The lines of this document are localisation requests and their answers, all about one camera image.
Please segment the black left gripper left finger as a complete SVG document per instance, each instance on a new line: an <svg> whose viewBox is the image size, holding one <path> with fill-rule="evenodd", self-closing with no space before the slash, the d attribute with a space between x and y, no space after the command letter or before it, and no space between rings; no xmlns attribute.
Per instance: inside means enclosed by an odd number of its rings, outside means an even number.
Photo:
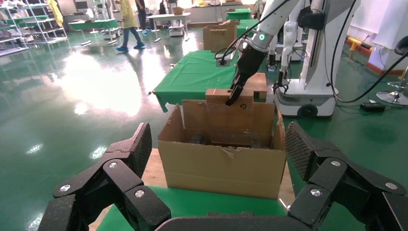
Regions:
<svg viewBox="0 0 408 231"><path fill-rule="evenodd" d="M53 190L41 231L87 231L101 212L115 205L136 231L154 231L171 218L169 207L142 181L152 151L151 128L112 143L99 161Z"/></svg>

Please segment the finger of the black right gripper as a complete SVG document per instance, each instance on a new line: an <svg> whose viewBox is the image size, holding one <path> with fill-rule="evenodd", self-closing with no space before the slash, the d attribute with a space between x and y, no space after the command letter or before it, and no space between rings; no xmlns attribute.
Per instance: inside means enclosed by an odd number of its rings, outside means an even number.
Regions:
<svg viewBox="0 0 408 231"><path fill-rule="evenodd" d="M237 101L237 99L239 98L239 96L240 96L242 90L243 90L243 84L242 84L242 83L240 83L240 82L237 82L237 83L233 82L233 83L231 84L230 90L228 90L228 92L230 92L230 96L229 96L229 98L227 99L227 101L226 101L225 104L226 104L227 106L233 105L233 104Z"/></svg>

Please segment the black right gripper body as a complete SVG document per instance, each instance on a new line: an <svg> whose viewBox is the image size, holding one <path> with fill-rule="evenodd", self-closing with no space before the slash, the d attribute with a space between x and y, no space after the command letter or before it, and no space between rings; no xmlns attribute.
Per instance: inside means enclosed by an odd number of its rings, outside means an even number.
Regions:
<svg viewBox="0 0 408 231"><path fill-rule="evenodd" d="M245 85L246 81L259 70L266 55L266 52L246 46L237 61L236 84Z"/></svg>

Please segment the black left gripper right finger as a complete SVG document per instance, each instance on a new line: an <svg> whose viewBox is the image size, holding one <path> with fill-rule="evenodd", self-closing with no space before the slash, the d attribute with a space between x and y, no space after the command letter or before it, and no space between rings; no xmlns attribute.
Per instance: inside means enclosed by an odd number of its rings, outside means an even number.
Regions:
<svg viewBox="0 0 408 231"><path fill-rule="evenodd" d="M306 182L288 216L308 230L320 227L334 203L368 231L407 230L407 191L396 181L356 164L332 142L309 136L296 122L286 130L285 150Z"/></svg>

